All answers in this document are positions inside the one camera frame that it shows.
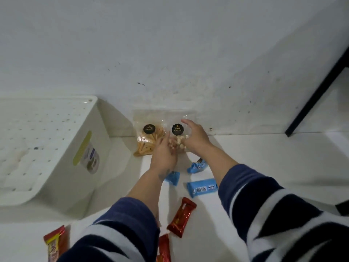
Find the black and white striped garment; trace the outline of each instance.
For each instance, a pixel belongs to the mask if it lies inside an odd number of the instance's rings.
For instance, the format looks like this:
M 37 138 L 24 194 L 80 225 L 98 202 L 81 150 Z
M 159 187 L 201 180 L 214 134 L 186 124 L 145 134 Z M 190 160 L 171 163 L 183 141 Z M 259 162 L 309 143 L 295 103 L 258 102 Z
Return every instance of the black and white striped garment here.
M 236 165 L 218 195 L 252 262 L 349 260 L 348 219 L 320 211 L 271 177 Z M 125 197 L 90 225 L 59 262 L 154 262 L 158 240 L 151 211 Z

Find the white plastic basket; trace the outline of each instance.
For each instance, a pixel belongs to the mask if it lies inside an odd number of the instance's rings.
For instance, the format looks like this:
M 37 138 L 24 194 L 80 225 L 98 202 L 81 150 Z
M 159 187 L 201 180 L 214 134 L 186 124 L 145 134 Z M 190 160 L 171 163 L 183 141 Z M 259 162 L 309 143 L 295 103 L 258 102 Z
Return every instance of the white plastic basket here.
M 110 149 L 96 103 L 0 98 L 0 222 L 83 217 Z

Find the hand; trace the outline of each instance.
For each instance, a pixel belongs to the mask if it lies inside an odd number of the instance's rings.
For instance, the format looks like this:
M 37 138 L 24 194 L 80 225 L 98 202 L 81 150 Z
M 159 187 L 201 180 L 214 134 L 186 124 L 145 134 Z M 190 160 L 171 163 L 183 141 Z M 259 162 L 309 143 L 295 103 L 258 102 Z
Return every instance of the hand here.
M 150 170 L 154 170 L 159 174 L 162 181 L 173 171 L 177 164 L 177 151 L 175 148 L 169 147 L 170 133 L 165 137 L 157 139 L 153 156 L 151 157 Z
M 184 145 L 193 154 L 202 157 L 202 153 L 213 144 L 208 139 L 206 132 L 201 125 L 194 123 L 190 119 L 182 119 L 184 124 L 187 124 L 192 129 L 192 135 L 188 139 L 183 139 Z

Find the floor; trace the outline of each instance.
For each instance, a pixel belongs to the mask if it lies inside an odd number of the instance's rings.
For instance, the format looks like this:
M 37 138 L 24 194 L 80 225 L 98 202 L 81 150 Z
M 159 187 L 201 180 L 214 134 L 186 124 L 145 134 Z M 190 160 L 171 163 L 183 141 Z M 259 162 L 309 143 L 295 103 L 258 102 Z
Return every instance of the floor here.
M 349 198 L 349 133 L 296 134 L 291 138 L 284 134 L 215 136 L 211 140 L 239 163 L 274 177 L 300 196 L 327 204 Z M 134 138 L 112 138 L 109 158 L 87 216 L 71 224 L 72 243 L 148 169 L 151 156 L 133 157 L 136 147 Z M 186 173 L 186 168 L 197 159 L 191 153 L 182 154 L 177 168 L 181 172 L 179 184 L 177 187 L 163 184 L 159 200 L 161 234 L 167 232 L 165 228 L 181 198 L 188 197 L 185 183 L 213 177 L 209 168 L 194 175 Z M 218 195 L 206 194 L 194 198 L 194 202 L 198 207 L 183 238 L 170 234 L 172 261 L 248 261 L 245 244 L 221 207 Z M 59 222 L 0 224 L 2 261 L 46 261 L 42 236 L 60 225 Z

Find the scalloped black label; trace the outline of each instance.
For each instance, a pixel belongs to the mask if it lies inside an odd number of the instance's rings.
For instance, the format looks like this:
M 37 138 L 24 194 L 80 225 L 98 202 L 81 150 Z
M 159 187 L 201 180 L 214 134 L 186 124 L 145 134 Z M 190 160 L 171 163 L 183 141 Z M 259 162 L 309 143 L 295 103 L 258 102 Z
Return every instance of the scalloped black label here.
M 172 126 L 172 133 L 174 135 L 177 135 L 177 136 L 182 135 L 183 131 L 184 131 L 184 128 L 181 124 L 174 124 Z
M 146 134 L 152 134 L 155 132 L 155 126 L 153 124 L 145 125 L 143 131 Z

